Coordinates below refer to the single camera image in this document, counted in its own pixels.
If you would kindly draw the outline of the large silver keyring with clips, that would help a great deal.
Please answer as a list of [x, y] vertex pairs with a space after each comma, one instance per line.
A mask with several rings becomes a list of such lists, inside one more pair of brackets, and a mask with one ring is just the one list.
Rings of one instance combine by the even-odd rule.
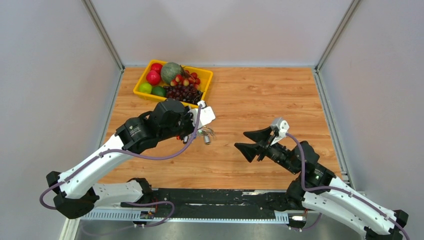
[[202, 127], [198, 131], [198, 134], [203, 137], [203, 142], [205, 145], [210, 145], [212, 143], [212, 138], [215, 137], [215, 132], [209, 127]]

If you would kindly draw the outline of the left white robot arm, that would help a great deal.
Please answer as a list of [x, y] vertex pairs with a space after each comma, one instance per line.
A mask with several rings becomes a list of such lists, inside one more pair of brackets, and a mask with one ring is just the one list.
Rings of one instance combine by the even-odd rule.
[[[125, 183], [102, 184], [98, 181], [127, 160], [136, 157], [161, 161], [184, 152], [201, 127], [203, 101], [190, 109], [174, 99], [159, 102], [154, 110], [129, 118], [116, 132], [82, 162], [64, 172], [46, 176], [48, 189], [39, 197], [41, 205], [56, 210], [68, 219], [84, 216], [95, 208], [122, 202], [147, 207], [153, 193], [145, 179], [133, 178]], [[148, 149], [175, 137], [189, 140], [177, 153], [169, 156], [146, 156]]]

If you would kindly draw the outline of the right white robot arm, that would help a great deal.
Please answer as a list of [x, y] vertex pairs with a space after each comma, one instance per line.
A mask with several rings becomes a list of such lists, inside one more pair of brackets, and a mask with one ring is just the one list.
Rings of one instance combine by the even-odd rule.
[[409, 215], [385, 208], [360, 194], [319, 163], [320, 156], [307, 141], [299, 141], [285, 129], [270, 126], [244, 135], [253, 143], [234, 146], [248, 162], [269, 158], [298, 175], [284, 195], [292, 209], [318, 212], [344, 224], [364, 240], [409, 240], [405, 230]]

